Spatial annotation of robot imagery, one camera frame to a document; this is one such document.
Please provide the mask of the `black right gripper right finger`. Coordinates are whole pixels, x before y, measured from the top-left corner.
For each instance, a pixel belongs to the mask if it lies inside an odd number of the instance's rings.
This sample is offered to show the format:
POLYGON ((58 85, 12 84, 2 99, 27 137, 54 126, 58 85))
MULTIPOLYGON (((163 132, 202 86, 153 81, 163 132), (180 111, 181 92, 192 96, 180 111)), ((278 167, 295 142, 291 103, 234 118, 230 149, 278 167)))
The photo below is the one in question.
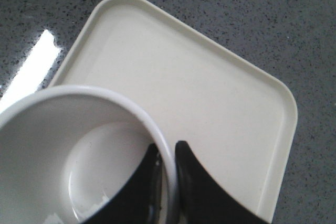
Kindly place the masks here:
POLYGON ((175 161, 186 223, 266 223, 221 188, 188 142, 176 143, 175 161))

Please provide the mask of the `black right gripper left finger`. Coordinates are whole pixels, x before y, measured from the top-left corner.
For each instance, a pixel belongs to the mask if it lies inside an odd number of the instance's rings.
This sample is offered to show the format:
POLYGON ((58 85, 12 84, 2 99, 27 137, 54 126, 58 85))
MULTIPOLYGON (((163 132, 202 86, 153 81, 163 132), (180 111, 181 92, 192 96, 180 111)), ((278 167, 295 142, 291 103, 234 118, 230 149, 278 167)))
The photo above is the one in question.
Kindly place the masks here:
POLYGON ((161 211, 162 159, 155 144, 122 189, 85 223, 158 223, 161 211))

